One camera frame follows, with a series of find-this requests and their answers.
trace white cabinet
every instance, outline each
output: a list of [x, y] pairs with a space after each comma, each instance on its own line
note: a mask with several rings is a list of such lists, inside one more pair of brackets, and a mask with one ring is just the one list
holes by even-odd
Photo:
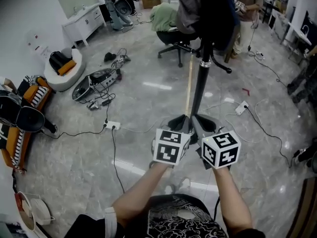
[[99, 9], [99, 4], [95, 4], [71, 16], [63, 28], [75, 46], [75, 42], [81, 40], [87, 46], [87, 38], [101, 25], [106, 26], [106, 23]]

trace white cable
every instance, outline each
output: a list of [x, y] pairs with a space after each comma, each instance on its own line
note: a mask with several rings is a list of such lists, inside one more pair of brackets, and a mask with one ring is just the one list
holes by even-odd
[[[265, 100], [267, 100], [267, 99], [263, 99], [263, 100], [259, 101], [258, 103], [256, 103], [256, 105], [255, 105], [256, 116], [257, 116], [257, 118], [258, 118], [258, 120], [259, 120], [261, 126], [262, 126], [262, 122], [261, 122], [261, 119], [260, 119], [260, 117], [259, 117], [259, 115], [258, 115], [258, 113], [257, 113], [257, 106], [258, 106], [258, 104], [260, 104], [261, 102], [263, 102], [263, 101], [265, 101]], [[202, 111], [206, 111], [206, 110], [208, 110], [208, 109], [221, 106], [222, 104], [225, 104], [225, 103], [236, 103], [236, 104], [239, 104], [239, 105], [241, 104], [241, 103], [236, 102], [236, 101], [228, 101], [228, 102], [223, 102], [223, 103], [220, 103], [220, 104], [217, 104], [217, 105], [213, 105], [213, 106], [207, 107], [206, 109], [204, 109], [204, 110], [202, 110]], [[253, 142], [253, 141], [249, 141], [249, 140], [243, 138], [243, 137], [237, 132], [237, 130], [236, 130], [236, 128], [234, 127], [234, 125], [233, 125], [231, 122], [228, 121], [227, 116], [237, 116], [237, 114], [226, 114], [226, 115], [224, 116], [224, 119], [226, 120], [227, 123], [229, 123], [229, 124], [232, 126], [233, 130], [236, 132], [236, 134], [237, 134], [243, 141], [248, 142], [248, 143], [251, 143], [251, 144], [258, 144], [258, 143], [260, 143], [260, 142], [264, 139], [265, 136], [263, 136], [263, 138], [262, 138], [259, 142]]]
[[241, 104], [239, 102], [236, 102], [236, 101], [225, 101], [225, 102], [222, 102], [220, 104], [216, 104], [216, 105], [213, 105], [213, 106], [210, 106], [210, 107], [207, 107], [206, 109], [203, 109], [202, 111], [206, 111], [208, 109], [212, 109], [212, 108], [215, 108], [215, 107], [218, 107], [218, 106], [221, 106], [222, 104], [225, 104], [225, 103], [236, 103], [236, 104]]
[[161, 119], [166, 119], [166, 118], [169, 118], [169, 117], [161, 117], [161, 118], [157, 119], [157, 120], [155, 121], [155, 123], [153, 123], [152, 126], [151, 126], [149, 129], [145, 130], [145, 131], [137, 131], [137, 130], [132, 130], [132, 129], [125, 128], [125, 127], [121, 127], [121, 128], [122, 128], [122, 129], [129, 130], [129, 131], [131, 131], [131, 132], [135, 132], [135, 133], [147, 133], [147, 132], [149, 132], [149, 131], [154, 127], [154, 125], [155, 125], [159, 120], [161, 120]]
[[258, 103], [256, 103], [256, 105], [255, 105], [255, 107], [254, 107], [254, 110], [255, 110], [255, 112], [256, 112], [257, 118], [258, 118], [259, 123], [261, 124], [262, 127], [263, 127], [263, 124], [262, 124], [261, 119], [260, 119], [260, 117], [259, 117], [259, 115], [258, 115], [257, 106], [258, 106], [258, 104], [260, 104], [260, 103], [263, 102], [263, 101], [268, 101], [268, 99], [263, 99], [263, 100], [259, 101]]

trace office chair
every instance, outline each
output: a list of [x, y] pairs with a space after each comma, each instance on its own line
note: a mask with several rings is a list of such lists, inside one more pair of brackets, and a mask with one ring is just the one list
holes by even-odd
[[178, 29], [172, 29], [166, 32], [157, 32], [158, 38], [165, 44], [172, 44], [173, 46], [168, 47], [158, 53], [158, 58], [162, 58], [161, 54], [177, 50], [178, 51], [178, 67], [183, 67], [181, 61], [180, 51], [185, 50], [187, 52], [196, 53], [196, 57], [200, 57], [201, 48], [194, 50], [189, 47], [190, 41], [194, 41], [198, 38], [198, 34], [183, 34]]

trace chair base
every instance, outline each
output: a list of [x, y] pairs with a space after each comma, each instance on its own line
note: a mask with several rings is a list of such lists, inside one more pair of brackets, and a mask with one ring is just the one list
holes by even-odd
[[192, 53], [196, 53], [196, 57], [199, 58], [200, 57], [200, 52], [199, 50], [194, 50], [194, 49], [191, 49], [187, 46], [187, 44], [184, 44], [184, 43], [175, 43], [173, 44], [173, 46], [171, 47], [168, 47], [162, 51], [160, 51], [158, 53], [158, 58], [162, 58], [162, 55], [163, 53], [166, 53], [166, 52], [169, 52], [169, 51], [172, 51], [172, 50], [177, 50], [178, 51], [178, 67], [183, 67], [183, 64], [182, 64], [182, 61], [181, 61], [181, 55], [180, 55], [180, 51], [181, 50], [185, 50], [187, 52], [192, 52]]

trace cabinet drawer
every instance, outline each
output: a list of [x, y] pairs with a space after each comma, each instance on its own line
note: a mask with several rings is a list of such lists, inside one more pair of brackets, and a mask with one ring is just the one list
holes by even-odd
[[76, 25], [83, 39], [86, 39], [96, 27], [96, 21], [94, 17], [92, 17], [92, 14], [88, 13], [79, 19]]
[[99, 8], [94, 9], [91, 14], [93, 15], [94, 19], [100, 17], [101, 15]]
[[101, 26], [104, 23], [104, 18], [102, 15], [99, 15], [98, 18], [95, 19], [96, 26]]

